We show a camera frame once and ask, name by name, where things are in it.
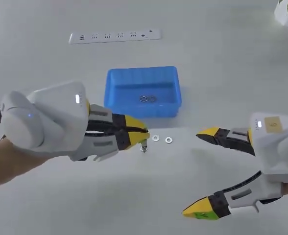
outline gray tabletop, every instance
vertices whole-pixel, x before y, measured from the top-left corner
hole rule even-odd
[[[259,170],[254,157],[197,139],[199,130],[247,127],[254,111],[288,114],[288,28],[274,20],[276,3],[0,0],[0,99],[81,80],[102,105],[109,69],[152,66],[178,68],[183,99],[177,118],[147,121],[161,139],[145,155],[138,146],[98,164],[61,157],[0,187],[0,234],[288,234],[288,196],[216,222],[181,215]],[[68,44],[73,31],[150,27],[163,38]]]

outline blue container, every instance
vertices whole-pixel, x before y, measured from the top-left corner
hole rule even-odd
[[[108,71],[104,106],[113,113],[135,118],[173,118],[181,103],[176,67]]]

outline white power strip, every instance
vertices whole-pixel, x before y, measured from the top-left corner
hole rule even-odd
[[[113,43],[126,41],[158,40],[162,38],[161,30],[148,29],[139,31],[112,32],[112,33],[72,33],[70,44],[84,43]]]

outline metal washer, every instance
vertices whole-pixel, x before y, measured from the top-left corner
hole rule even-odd
[[[171,138],[171,137],[165,138],[165,142],[166,142],[166,143],[172,143],[172,138]]]
[[[155,142],[157,142],[157,141],[159,140],[159,135],[154,135],[154,136],[152,137],[152,140],[155,141]]]

